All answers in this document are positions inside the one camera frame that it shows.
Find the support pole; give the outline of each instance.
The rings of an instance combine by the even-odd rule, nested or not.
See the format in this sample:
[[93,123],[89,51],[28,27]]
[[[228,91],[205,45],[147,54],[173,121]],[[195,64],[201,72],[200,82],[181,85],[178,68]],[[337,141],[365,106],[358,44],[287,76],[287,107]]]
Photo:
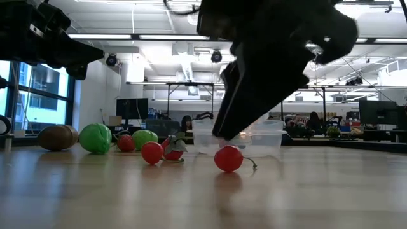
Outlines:
[[215,91],[215,86],[212,85],[212,114],[214,113],[214,91]]
[[324,125],[326,123],[326,101],[325,101],[325,87],[322,87],[322,105],[324,107]]
[[170,116],[170,85],[168,85],[167,116]]
[[281,101],[281,121],[284,121],[283,109],[282,109],[282,101]]

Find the security camera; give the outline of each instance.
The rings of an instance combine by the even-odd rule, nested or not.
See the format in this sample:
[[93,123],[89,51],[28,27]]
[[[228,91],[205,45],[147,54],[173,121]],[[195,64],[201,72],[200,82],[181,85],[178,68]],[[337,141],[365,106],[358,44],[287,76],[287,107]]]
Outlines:
[[106,64],[110,67],[116,67],[120,64],[120,60],[117,59],[117,54],[109,53],[109,56],[106,58]]
[[210,58],[212,63],[219,63],[222,61],[222,54],[219,50],[214,50],[212,57]]

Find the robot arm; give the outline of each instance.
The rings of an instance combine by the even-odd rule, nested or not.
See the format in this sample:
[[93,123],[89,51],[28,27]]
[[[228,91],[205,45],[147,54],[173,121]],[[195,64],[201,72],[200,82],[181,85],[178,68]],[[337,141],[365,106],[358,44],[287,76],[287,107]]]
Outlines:
[[[226,93],[212,133],[234,138],[305,86],[310,60],[327,64],[353,49],[356,22],[338,0],[202,0],[199,35],[232,41],[237,59],[223,71]],[[306,44],[322,48],[317,55]]]
[[86,78],[87,65],[104,52],[72,40],[69,18],[47,1],[38,8],[30,0],[0,1],[0,59],[64,67],[77,80]]

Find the green ball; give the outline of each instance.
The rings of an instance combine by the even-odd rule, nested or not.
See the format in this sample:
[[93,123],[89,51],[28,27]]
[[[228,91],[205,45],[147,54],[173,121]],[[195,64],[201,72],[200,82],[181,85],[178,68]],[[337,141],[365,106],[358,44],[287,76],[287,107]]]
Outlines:
[[149,130],[138,130],[134,132],[132,137],[137,150],[141,150],[147,142],[158,142],[158,136]]
[[87,125],[79,135],[79,143],[85,150],[103,155],[110,149],[112,135],[109,128],[103,124]]

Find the red tomato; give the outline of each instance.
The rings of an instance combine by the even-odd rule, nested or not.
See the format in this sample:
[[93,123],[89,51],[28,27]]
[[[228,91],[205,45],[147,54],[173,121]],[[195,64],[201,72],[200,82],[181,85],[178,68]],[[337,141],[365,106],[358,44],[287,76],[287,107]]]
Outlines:
[[172,161],[177,161],[181,158],[181,156],[184,154],[182,151],[171,151],[170,153],[167,153],[164,155],[164,158],[166,160],[172,160]]
[[215,164],[225,172],[233,172],[243,163],[243,155],[234,146],[224,146],[215,154]]
[[147,142],[141,148],[141,156],[143,159],[151,164],[155,165],[161,160],[161,157],[164,154],[163,147],[157,142]]
[[131,152],[135,149],[134,142],[132,136],[125,134],[119,136],[119,140],[117,142],[117,147],[122,152]]

